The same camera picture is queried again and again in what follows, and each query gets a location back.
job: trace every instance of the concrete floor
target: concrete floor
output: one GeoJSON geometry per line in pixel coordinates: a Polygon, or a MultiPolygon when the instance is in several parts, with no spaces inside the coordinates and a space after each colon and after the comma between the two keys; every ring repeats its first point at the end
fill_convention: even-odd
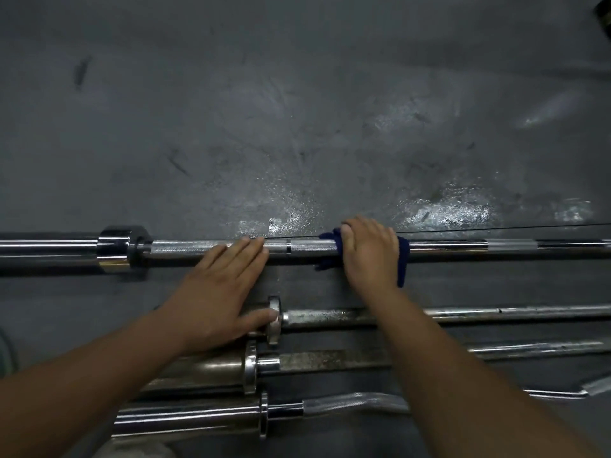
{"type": "MultiPolygon", "coordinates": [[[[0,230],[139,223],[165,238],[307,236],[361,212],[421,238],[608,238],[611,44],[592,17],[597,1],[0,0],[0,230]]],[[[430,307],[608,302],[609,270],[413,264],[408,288],[430,307]]],[[[0,327],[28,365],[155,307],[184,273],[2,278],[0,327]]],[[[358,305],[337,270],[309,266],[269,267],[252,300],[268,294],[286,308],[358,305]]],[[[609,323],[452,331],[568,338],[608,334],[609,323]]],[[[378,342],[372,331],[295,335],[282,350],[378,342]]],[[[609,362],[495,366],[562,388],[609,362]]],[[[268,389],[289,399],[397,385],[376,372],[268,389]]],[[[611,432],[611,399],[572,409],[597,440],[611,432]]],[[[362,416],[274,426],[264,443],[176,448],[185,458],[426,456],[409,418],[362,416]]]]}

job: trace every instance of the microfiber cloth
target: microfiber cloth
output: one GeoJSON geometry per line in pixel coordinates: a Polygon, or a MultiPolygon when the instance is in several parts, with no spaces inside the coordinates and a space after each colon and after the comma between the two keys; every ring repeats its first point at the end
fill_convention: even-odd
{"type": "MultiPolygon", "coordinates": [[[[342,265],[343,243],[341,242],[341,233],[339,228],[334,228],[333,231],[318,235],[320,239],[332,239],[337,246],[338,257],[325,257],[317,265],[317,270],[328,270],[333,267],[342,265]]],[[[405,269],[409,259],[409,241],[401,236],[399,238],[399,261],[397,273],[397,286],[400,288],[405,284],[405,269]]]]}

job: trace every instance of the black mark on floor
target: black mark on floor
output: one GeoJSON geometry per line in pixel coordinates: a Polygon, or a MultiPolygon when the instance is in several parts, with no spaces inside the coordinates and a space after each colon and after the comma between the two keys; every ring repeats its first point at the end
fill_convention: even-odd
{"type": "Polygon", "coordinates": [[[92,59],[93,59],[93,56],[88,55],[85,59],[83,59],[81,62],[79,62],[74,67],[73,81],[74,81],[74,86],[76,87],[78,91],[81,91],[82,84],[83,82],[85,82],[85,76],[87,75],[87,69],[89,68],[89,64],[91,63],[92,59]]]}
{"type": "Polygon", "coordinates": [[[176,170],[182,173],[184,176],[191,177],[191,174],[182,165],[176,162],[176,158],[181,154],[180,149],[177,146],[171,146],[169,154],[165,157],[169,163],[171,163],[176,170]]]}

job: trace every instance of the person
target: person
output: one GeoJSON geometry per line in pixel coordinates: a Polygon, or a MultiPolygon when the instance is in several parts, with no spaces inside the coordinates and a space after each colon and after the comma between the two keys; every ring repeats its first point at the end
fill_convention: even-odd
{"type": "MultiPolygon", "coordinates": [[[[594,458],[602,454],[468,353],[397,287],[398,239],[357,216],[341,226],[350,285],[386,337],[432,456],[594,458]]],[[[173,359],[222,346],[273,321],[240,315],[268,259],[263,238],[215,246],[162,307],[61,357],[0,381],[4,457],[56,457],[173,359]]]]}

